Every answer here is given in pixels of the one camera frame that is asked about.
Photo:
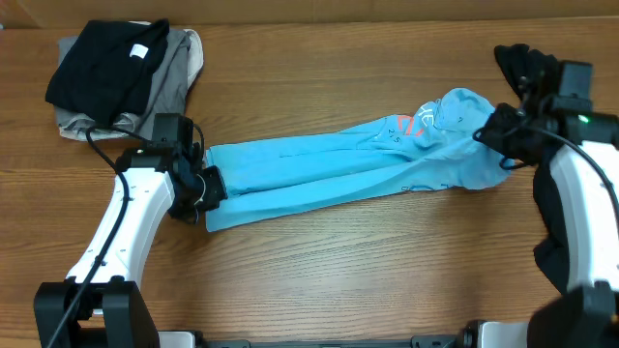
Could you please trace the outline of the light blue t-shirt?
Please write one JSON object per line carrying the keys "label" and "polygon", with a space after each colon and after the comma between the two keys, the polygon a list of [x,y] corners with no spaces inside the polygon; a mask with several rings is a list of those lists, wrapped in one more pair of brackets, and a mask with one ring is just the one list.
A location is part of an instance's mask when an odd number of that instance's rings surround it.
{"label": "light blue t-shirt", "polygon": [[224,144],[206,160],[226,199],[206,215],[216,232],[406,191],[489,189],[510,175],[473,134],[494,108],[465,88],[346,130]]}

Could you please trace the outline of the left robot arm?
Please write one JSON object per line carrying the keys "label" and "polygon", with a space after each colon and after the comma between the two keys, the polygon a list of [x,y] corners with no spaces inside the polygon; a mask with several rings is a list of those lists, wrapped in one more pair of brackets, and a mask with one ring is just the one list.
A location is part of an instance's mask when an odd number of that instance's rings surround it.
{"label": "left robot arm", "polygon": [[103,219],[62,282],[44,282],[34,312],[45,348],[204,346],[199,331],[160,331],[140,293],[162,219],[198,222],[225,199],[221,173],[204,163],[200,127],[174,113],[154,119],[150,139],[109,165],[115,185]]}

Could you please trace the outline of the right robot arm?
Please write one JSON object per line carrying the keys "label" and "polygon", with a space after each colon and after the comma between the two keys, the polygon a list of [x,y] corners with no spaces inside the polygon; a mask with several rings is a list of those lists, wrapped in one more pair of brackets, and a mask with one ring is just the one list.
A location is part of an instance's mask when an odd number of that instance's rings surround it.
{"label": "right robot arm", "polygon": [[460,347],[615,347],[618,344],[618,118],[590,99],[593,67],[562,61],[521,83],[521,105],[496,107],[475,140],[536,166],[547,229],[562,228],[566,289],[521,323],[478,322]]}

